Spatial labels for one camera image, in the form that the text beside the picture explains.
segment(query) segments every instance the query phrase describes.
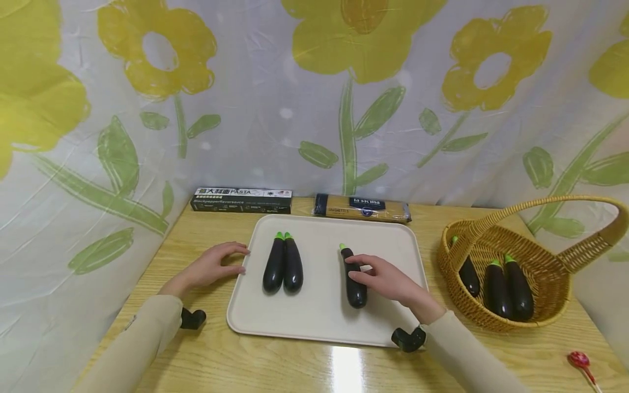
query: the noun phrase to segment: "red lollipop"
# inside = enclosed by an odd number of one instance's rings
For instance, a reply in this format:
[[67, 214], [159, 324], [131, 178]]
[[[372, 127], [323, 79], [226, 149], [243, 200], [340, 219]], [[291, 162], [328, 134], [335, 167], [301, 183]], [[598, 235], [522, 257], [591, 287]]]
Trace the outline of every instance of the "red lollipop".
[[578, 351], [570, 352], [570, 355], [568, 355], [568, 362], [570, 362], [576, 368], [580, 368], [581, 370], [583, 370], [583, 372], [586, 373], [587, 377], [592, 382], [592, 385], [594, 386], [594, 389], [596, 389], [596, 392], [603, 393], [599, 385], [596, 383], [594, 376], [589, 370], [589, 358], [585, 353]]

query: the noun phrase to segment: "white tray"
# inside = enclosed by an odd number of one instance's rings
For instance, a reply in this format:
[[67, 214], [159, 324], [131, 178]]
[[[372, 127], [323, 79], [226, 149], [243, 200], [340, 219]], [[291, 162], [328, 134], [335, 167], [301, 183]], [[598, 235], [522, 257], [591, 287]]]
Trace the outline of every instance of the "white tray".
[[[274, 295], [262, 289], [273, 239], [290, 232], [304, 269], [304, 284], [296, 295], [281, 288]], [[378, 255], [397, 266], [424, 288], [426, 275], [415, 234], [400, 224], [273, 214], [255, 225], [227, 309], [227, 323], [238, 333], [299, 338], [336, 343], [391, 346], [396, 328], [411, 333], [418, 325], [411, 312], [374, 291], [367, 305], [354, 309], [345, 295], [345, 268], [338, 249], [346, 244], [355, 254]]]

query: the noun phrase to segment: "basket handle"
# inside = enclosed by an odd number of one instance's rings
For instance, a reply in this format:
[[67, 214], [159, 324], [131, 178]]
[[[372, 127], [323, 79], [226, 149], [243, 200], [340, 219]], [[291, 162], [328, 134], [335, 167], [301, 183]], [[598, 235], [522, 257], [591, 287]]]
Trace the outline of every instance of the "basket handle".
[[557, 256], [563, 262], [564, 267], [572, 274], [584, 268], [587, 264], [604, 254], [609, 248], [622, 239], [629, 226], [629, 211], [620, 201], [607, 197], [565, 195], [554, 196], [534, 201], [523, 202], [509, 208], [495, 211], [484, 218], [477, 219], [470, 224], [467, 231], [459, 235], [459, 240], [451, 249], [450, 261], [452, 268], [459, 271], [465, 259], [472, 251], [472, 248], [481, 236], [492, 226], [511, 216], [518, 211], [522, 211], [535, 206], [564, 202], [564, 201], [594, 201], [614, 205], [618, 208], [618, 215], [605, 228], [581, 240], [579, 243], [562, 251]]

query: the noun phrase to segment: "floral curtain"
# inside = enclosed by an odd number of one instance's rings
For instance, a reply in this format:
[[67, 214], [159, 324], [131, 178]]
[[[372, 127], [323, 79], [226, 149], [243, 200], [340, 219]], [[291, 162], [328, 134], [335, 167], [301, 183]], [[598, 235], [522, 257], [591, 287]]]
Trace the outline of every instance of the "floral curtain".
[[[629, 202], [629, 5], [4, 0], [0, 390], [68, 391], [198, 185]], [[614, 211], [523, 213], [560, 250]], [[629, 365], [629, 241], [575, 292]]]

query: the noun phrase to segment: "spaghetti package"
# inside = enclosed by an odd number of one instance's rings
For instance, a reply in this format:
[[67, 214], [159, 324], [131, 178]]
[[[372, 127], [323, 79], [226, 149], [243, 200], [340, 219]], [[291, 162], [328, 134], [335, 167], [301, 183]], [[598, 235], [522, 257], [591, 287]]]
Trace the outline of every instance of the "spaghetti package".
[[406, 224], [411, 221], [408, 203], [359, 197], [317, 194], [315, 216]]

